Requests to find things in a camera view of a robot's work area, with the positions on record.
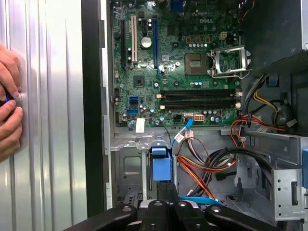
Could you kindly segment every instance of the ram slot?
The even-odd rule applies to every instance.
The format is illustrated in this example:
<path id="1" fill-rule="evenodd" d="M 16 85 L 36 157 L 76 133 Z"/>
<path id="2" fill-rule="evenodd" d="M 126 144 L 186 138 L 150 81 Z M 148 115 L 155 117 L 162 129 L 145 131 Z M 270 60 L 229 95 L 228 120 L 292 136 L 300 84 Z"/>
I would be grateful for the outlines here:
<path id="1" fill-rule="evenodd" d="M 203 100 L 174 100 L 164 101 L 161 105 L 165 106 L 166 110 L 178 110 L 178 109 L 220 109 L 220 108 L 232 108 L 235 107 L 235 100 L 215 100 L 215 101 L 203 101 Z"/>
<path id="2" fill-rule="evenodd" d="M 153 19 L 153 54 L 154 54 L 154 69 L 158 68 L 158 20 Z"/>
<path id="3" fill-rule="evenodd" d="M 121 66 L 125 70 L 126 67 L 126 33 L 125 21 L 121 20 Z"/>
<path id="4" fill-rule="evenodd" d="M 131 17 L 131 59 L 133 63 L 138 61 L 137 48 L 137 16 Z"/>
<path id="5" fill-rule="evenodd" d="M 161 93 L 166 100 L 184 100 L 191 98 L 229 98 L 235 95 L 235 90 L 165 90 Z"/>

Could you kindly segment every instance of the white label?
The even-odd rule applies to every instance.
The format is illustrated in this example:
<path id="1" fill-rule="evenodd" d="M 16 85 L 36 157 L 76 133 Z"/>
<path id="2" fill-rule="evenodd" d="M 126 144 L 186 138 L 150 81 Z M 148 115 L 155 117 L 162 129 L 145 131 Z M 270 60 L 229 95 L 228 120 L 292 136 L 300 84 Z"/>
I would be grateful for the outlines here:
<path id="1" fill-rule="evenodd" d="M 257 129 L 257 132 L 267 132 L 268 128 L 264 125 L 261 125 L 258 129 Z"/>
<path id="2" fill-rule="evenodd" d="M 136 133 L 144 133 L 145 118 L 137 118 Z"/>
<path id="3" fill-rule="evenodd" d="M 178 133 L 174 138 L 178 143 L 181 143 L 181 141 L 184 139 L 184 136 L 181 133 Z"/>

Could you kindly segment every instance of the hand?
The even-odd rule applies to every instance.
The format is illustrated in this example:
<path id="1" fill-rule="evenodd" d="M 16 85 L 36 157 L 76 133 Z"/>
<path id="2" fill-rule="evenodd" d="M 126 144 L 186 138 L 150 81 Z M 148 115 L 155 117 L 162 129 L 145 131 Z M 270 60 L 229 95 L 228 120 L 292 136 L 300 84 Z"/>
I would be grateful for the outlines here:
<path id="1" fill-rule="evenodd" d="M 18 70 L 18 58 L 12 51 L 0 45 L 0 82 L 15 98 L 19 98 L 20 76 Z M 5 101 L 5 91 L 0 86 L 0 100 Z"/>
<path id="2" fill-rule="evenodd" d="M 0 162 L 20 148 L 20 136 L 22 133 L 21 121 L 23 109 L 16 107 L 14 100 L 8 101 L 0 107 Z"/>
<path id="3" fill-rule="evenodd" d="M 15 98 L 19 98 L 20 77 L 17 56 L 0 45 L 0 82 Z M 0 100 L 5 101 L 5 90 L 0 85 Z M 0 162 L 20 148 L 23 110 L 14 100 L 0 107 Z"/>

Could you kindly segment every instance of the screw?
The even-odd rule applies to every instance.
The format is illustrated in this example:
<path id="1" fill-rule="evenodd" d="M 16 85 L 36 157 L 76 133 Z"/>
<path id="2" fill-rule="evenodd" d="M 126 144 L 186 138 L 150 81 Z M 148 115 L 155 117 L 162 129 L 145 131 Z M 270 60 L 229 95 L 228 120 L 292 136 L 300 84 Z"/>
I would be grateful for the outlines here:
<path id="1" fill-rule="evenodd" d="M 182 206 L 182 207 L 184 207 L 184 206 L 186 206 L 186 203 L 185 203 L 184 201 L 180 201 L 180 202 L 179 202 L 179 205 Z"/>
<path id="2" fill-rule="evenodd" d="M 215 213 L 220 212 L 220 208 L 218 208 L 217 206 L 213 206 L 213 207 L 211 207 L 211 209 L 212 209 Z"/>
<path id="3" fill-rule="evenodd" d="M 128 206 L 125 206 L 122 210 L 123 210 L 123 212 L 129 212 L 129 211 L 131 211 L 131 208 L 128 207 Z"/>

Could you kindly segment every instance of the green motherboard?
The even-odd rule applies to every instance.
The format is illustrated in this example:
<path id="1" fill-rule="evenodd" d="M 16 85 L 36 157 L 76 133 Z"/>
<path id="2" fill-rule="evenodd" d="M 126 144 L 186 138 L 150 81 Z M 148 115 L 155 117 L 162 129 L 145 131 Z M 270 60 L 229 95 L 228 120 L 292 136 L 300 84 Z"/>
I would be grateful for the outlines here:
<path id="1" fill-rule="evenodd" d="M 231 1 L 131 0 L 113 5 L 115 121 L 133 127 L 231 124 L 238 116 L 240 79 L 212 78 L 208 52 L 239 46 L 237 6 Z M 237 69 L 236 53 L 220 69 Z"/>

